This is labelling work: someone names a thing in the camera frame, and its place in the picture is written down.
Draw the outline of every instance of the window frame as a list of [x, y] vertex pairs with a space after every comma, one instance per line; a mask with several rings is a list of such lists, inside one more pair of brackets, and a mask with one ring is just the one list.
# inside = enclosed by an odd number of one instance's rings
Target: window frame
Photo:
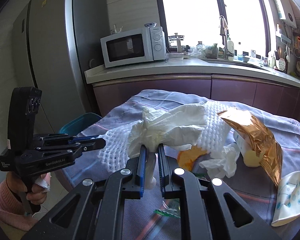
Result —
[[[218, 3], [218, 8], [219, 8], [219, 14], [223, 15], [225, 17], [226, 21], [228, 21], [227, 15], [226, 15], [226, 5], [224, 3], [224, 0], [217, 0], [217, 3]], [[267, 57], [268, 52], [271, 50], [270, 26], [269, 26], [269, 20], [268, 20], [265, 2], [264, 2], [264, 0], [259, 0], [259, 3], [260, 3], [262, 17], [263, 17], [263, 23], [265, 26], [265, 37], [266, 37], [265, 53], [266, 53], [266, 57]], [[160, 26], [162, 27], [162, 30], [165, 33], [167, 50], [169, 50], [169, 48], [168, 48], [168, 44], [169, 44], [168, 29], [167, 29], [166, 16], [165, 16], [165, 12], [164, 12], [163, 0], [157, 0], [157, 6], [158, 6], [158, 11], [159, 11]]]

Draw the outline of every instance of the white plastic bottle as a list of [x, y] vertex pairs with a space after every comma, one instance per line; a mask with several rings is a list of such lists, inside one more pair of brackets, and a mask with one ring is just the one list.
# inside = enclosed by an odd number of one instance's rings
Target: white plastic bottle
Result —
[[180, 38], [178, 37], [178, 33], [175, 33], [174, 34], [176, 37], [177, 37], [177, 52], [178, 53], [181, 53], [181, 40], [180, 40]]
[[[231, 39], [228, 37], [228, 51], [230, 53], [233, 53], [234, 55], [234, 43], [231, 41]], [[234, 57], [228, 57], [229, 60], [234, 60]]]

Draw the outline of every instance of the human hand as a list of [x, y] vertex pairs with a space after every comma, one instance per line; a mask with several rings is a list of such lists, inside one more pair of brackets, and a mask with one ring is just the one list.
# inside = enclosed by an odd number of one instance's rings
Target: human hand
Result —
[[[42, 174], [40, 177], [50, 185], [50, 173]], [[12, 192], [19, 193], [28, 191], [26, 185], [14, 172], [9, 171], [6, 179], [7, 185]], [[38, 184], [33, 184], [31, 191], [32, 192], [29, 192], [26, 195], [26, 198], [27, 200], [30, 200], [32, 204], [41, 205], [46, 200], [47, 193], [43, 192], [43, 187], [39, 186]]]

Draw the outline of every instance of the microwave knob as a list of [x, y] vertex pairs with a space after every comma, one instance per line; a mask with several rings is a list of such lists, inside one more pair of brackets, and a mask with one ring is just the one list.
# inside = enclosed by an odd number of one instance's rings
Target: microwave knob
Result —
[[155, 35], [153, 35], [153, 39], [155, 41], [159, 41], [161, 39], [161, 36], [159, 34], [155, 34]]
[[157, 45], [154, 46], [154, 49], [155, 49], [156, 51], [160, 51], [161, 48], [162, 48], [162, 47], [161, 47], [160, 44], [157, 44]]

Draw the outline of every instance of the refrigerator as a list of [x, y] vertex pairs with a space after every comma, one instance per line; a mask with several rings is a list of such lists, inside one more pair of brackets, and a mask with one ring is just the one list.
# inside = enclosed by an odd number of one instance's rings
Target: refrigerator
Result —
[[36, 133], [58, 133], [82, 114], [100, 114], [84, 72], [103, 64], [110, 35], [106, 0], [31, 0], [13, 24], [19, 86], [42, 90]]

